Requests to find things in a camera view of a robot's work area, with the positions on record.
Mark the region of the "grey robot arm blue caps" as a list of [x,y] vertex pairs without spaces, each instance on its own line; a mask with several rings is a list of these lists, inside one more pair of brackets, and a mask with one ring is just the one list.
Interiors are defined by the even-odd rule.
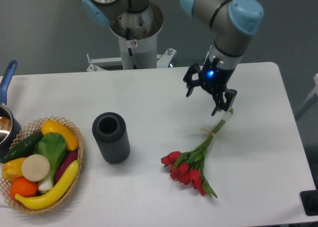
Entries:
[[[157,68],[157,35],[163,26],[161,9],[150,0],[81,0],[88,16],[117,36],[123,68]],[[264,16],[256,0],[180,0],[191,17],[217,34],[204,65],[193,64],[183,80],[187,94],[197,86],[212,95],[215,112],[231,108],[237,94],[227,83],[258,32]]]

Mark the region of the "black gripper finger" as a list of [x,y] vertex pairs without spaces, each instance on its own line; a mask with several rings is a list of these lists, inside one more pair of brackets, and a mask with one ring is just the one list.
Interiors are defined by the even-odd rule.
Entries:
[[199,74],[200,72],[201,72],[201,69],[197,63],[191,65],[188,68],[188,70],[183,78],[183,81],[186,83],[186,88],[187,88],[186,97],[189,97],[192,94],[193,89],[195,87],[201,85],[200,79],[194,80],[192,78],[194,74]]
[[212,111],[212,116],[214,116],[218,111],[228,111],[235,100],[237,91],[235,89],[226,89],[225,91],[214,92],[212,94],[213,100],[215,102],[215,108]]

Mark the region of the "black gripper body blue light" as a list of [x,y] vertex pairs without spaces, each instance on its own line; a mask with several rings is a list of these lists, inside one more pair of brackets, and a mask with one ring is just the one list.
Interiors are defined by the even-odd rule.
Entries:
[[212,60],[208,57],[201,70],[200,78],[203,79],[203,85],[209,93],[214,92],[216,95],[223,95],[231,92],[227,88],[234,70],[221,68],[221,59],[214,57]]

